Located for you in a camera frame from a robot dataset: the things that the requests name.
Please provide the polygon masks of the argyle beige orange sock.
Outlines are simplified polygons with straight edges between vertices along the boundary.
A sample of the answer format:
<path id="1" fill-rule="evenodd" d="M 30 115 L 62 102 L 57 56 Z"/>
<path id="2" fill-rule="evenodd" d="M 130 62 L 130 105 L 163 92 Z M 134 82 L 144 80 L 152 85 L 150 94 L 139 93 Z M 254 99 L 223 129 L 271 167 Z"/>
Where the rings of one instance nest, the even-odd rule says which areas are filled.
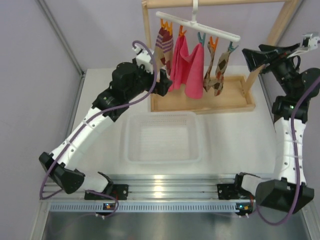
<path id="1" fill-rule="evenodd" d="M 203 88 L 206 92 L 208 92 L 210 90 L 210 88 L 214 87 L 215 84 L 217 83 L 217 81 L 215 79 L 211 79 L 211 71 L 213 68 L 216 50 L 214 47 L 211 46 L 210 43 L 207 44 L 207 48 L 210 53 L 210 62 L 208 65 L 208 69 L 207 69 L 207 71 L 204 75 L 204 78 L 203 78 Z"/>

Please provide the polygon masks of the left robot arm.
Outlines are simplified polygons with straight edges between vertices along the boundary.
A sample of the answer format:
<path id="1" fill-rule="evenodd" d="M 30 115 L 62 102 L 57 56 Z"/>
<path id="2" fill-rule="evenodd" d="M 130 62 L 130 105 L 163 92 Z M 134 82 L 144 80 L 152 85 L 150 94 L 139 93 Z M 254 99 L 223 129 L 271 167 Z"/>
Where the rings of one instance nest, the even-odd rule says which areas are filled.
<path id="1" fill-rule="evenodd" d="M 53 180 L 62 192 L 94 191 L 103 199 L 113 194 L 113 182 L 104 173 L 84 173 L 78 162 L 87 149 L 106 128 L 113 125 L 136 97 L 146 93 L 165 96 L 172 85 L 165 69 L 155 71 L 151 64 L 122 62 L 111 74 L 108 87 L 98 94 L 87 114 L 72 133 L 51 152 L 43 152 L 39 162 L 47 178 Z"/>

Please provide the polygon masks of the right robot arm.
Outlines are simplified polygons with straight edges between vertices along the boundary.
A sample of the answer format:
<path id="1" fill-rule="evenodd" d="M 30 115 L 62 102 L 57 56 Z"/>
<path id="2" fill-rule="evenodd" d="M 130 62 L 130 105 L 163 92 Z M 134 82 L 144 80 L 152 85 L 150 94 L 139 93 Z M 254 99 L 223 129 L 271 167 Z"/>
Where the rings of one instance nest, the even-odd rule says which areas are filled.
<path id="1" fill-rule="evenodd" d="M 249 71 L 263 67 L 261 74 L 271 72 L 285 95 L 277 96 L 271 112 L 276 133 L 276 160 L 273 177 L 241 172 L 235 176 L 233 192 L 238 198 L 252 195 L 259 206 L 297 213 L 315 196 L 307 186 L 303 169 L 303 135 L 308 121 L 310 100 L 320 92 L 320 70 L 300 72 L 302 47 L 261 44 L 258 50 L 242 50 Z"/>

